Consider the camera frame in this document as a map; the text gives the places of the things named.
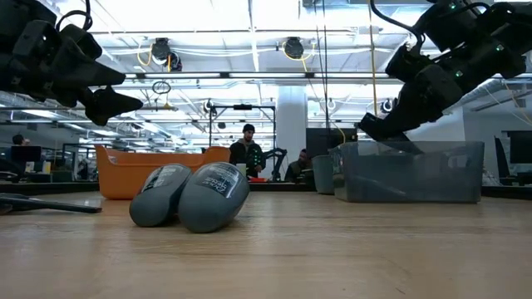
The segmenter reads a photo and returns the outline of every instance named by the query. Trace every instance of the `computer monitor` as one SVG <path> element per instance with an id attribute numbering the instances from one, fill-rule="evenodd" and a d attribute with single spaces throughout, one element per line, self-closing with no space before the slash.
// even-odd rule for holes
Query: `computer monitor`
<path id="1" fill-rule="evenodd" d="M 11 161 L 13 162 L 38 162 L 41 161 L 41 146 L 12 146 Z"/>
<path id="2" fill-rule="evenodd" d="M 357 129 L 342 129 L 346 142 L 358 140 Z M 330 149 L 343 143 L 343 134 L 337 128 L 331 128 L 330 138 L 325 128 L 307 128 L 307 157 L 313 158 L 322 154 L 329 154 Z"/>
<path id="3" fill-rule="evenodd" d="M 511 131 L 510 163 L 532 164 L 532 131 Z"/>

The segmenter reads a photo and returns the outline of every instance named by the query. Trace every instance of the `table surface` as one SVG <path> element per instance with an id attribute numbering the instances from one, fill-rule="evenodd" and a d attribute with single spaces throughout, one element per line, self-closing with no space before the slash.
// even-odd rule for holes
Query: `table surface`
<path id="1" fill-rule="evenodd" d="M 344 203 L 252 193 L 229 228 L 138 228 L 101 214 L 0 216 L 1 298 L 530 298 L 532 202 Z"/>

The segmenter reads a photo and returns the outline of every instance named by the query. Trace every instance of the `printed label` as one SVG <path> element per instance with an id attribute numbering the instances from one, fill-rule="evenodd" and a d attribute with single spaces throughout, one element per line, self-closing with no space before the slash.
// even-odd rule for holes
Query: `printed label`
<path id="1" fill-rule="evenodd" d="M 231 164 L 213 164 L 202 169 L 198 176 L 196 184 L 212 189 L 227 199 L 242 179 L 242 174 Z"/>
<path id="2" fill-rule="evenodd" d="M 180 165 L 166 165 L 164 167 L 158 168 L 150 174 L 148 179 L 144 184 L 141 192 L 146 190 L 157 188 L 161 186 L 166 186 L 171 183 L 170 177 L 175 173 L 179 173 L 183 170 L 183 167 Z"/>

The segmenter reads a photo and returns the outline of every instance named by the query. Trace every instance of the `beanie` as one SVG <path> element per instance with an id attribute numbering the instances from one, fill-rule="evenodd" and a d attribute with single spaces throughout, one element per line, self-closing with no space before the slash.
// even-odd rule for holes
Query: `beanie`
<path id="1" fill-rule="evenodd" d="M 245 133 L 247 131 L 253 131 L 255 133 L 255 127 L 253 125 L 250 125 L 250 124 L 246 124 L 244 126 L 244 128 L 242 129 L 242 133 Z"/>

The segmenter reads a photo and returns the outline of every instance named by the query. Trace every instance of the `gray foam object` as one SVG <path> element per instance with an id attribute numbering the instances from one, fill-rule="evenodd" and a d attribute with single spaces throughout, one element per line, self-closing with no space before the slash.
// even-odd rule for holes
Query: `gray foam object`
<path id="1" fill-rule="evenodd" d="M 229 225 L 249 195 L 248 179 L 232 164 L 198 169 L 185 186 L 179 217 L 192 233 L 212 233 Z"/>
<path id="2" fill-rule="evenodd" d="M 177 213 L 181 192 L 192 170 L 181 164 L 168 164 L 154 170 L 140 193 L 131 200 L 130 216 L 144 228 L 168 223 Z"/>

